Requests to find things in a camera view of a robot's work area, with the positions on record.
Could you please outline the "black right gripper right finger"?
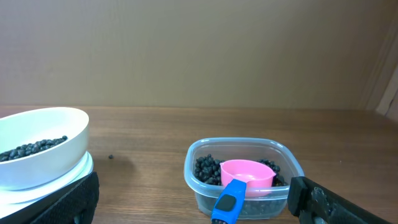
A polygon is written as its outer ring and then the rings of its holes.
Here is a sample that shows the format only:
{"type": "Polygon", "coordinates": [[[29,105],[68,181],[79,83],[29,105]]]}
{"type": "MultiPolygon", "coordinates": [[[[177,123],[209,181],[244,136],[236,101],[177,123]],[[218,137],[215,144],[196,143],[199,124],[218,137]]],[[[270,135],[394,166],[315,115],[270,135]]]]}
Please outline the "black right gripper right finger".
{"type": "Polygon", "coordinates": [[[293,177],[287,197],[289,212],[300,223],[389,224],[306,177],[293,177]]]}

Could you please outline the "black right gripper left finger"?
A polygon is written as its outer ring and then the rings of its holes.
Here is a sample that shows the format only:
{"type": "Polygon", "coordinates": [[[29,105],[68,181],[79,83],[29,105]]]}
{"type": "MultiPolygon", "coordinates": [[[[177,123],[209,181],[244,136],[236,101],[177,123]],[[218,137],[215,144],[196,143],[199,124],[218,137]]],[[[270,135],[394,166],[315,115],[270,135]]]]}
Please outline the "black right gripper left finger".
{"type": "Polygon", "coordinates": [[[91,224],[99,200],[96,172],[1,218],[1,224],[91,224]]]}

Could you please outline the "pink scoop blue handle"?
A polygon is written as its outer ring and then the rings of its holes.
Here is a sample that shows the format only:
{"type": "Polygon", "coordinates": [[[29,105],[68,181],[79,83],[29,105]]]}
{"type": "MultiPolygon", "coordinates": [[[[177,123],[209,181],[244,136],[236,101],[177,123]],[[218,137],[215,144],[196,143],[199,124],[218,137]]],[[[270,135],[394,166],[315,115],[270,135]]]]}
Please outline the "pink scoop blue handle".
{"type": "Polygon", "coordinates": [[[222,162],[220,168],[224,189],[213,207],[211,222],[234,224],[246,196],[257,195],[248,192],[248,188],[271,187],[276,173],[265,164],[243,159],[222,162]]]}

